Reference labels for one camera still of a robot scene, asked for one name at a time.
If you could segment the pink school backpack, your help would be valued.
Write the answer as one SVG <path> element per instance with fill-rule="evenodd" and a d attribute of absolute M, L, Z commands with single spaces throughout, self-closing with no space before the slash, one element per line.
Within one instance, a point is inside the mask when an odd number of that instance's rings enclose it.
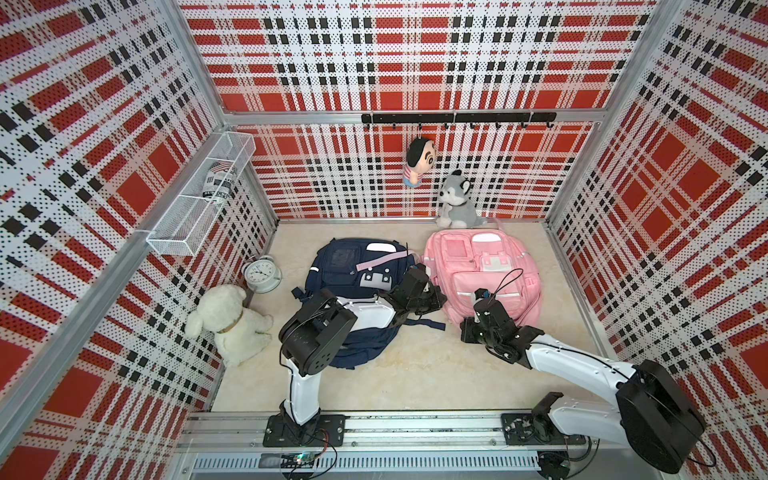
<path fill-rule="evenodd" d="M 423 263 L 446 295 L 446 317 L 455 325 L 474 315 L 475 291 L 494 293 L 518 326 L 539 325 L 542 285 L 526 246 L 501 230 L 454 229 L 432 234 Z"/>

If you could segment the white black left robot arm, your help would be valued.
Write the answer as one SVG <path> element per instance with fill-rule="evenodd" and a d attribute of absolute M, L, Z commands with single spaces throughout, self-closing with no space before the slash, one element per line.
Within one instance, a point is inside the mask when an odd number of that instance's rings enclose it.
<path fill-rule="evenodd" d="M 391 337 L 403 325 L 444 330 L 443 323 L 426 316 L 440 310 L 446 302 L 446 295 L 432 283 L 422 264 L 410 267 L 392 290 L 368 299 L 338 297 L 327 288 L 313 295 L 280 331 L 278 360 L 289 371 L 290 381 L 279 413 L 268 420 L 263 445 L 342 446 L 346 416 L 321 411 L 322 372 L 340 353 L 360 358 L 349 345 L 352 333 Z"/>

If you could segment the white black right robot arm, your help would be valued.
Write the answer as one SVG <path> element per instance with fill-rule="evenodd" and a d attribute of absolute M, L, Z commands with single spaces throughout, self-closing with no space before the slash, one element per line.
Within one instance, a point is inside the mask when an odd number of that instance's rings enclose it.
<path fill-rule="evenodd" d="M 702 444 L 703 416 L 659 363 L 615 361 L 567 345 L 543 330 L 519 327 L 488 290 L 471 297 L 463 330 L 494 357 L 561 377 L 598 396 L 579 401 L 551 392 L 533 410 L 545 428 L 631 448 L 653 468 L 678 473 Z"/>

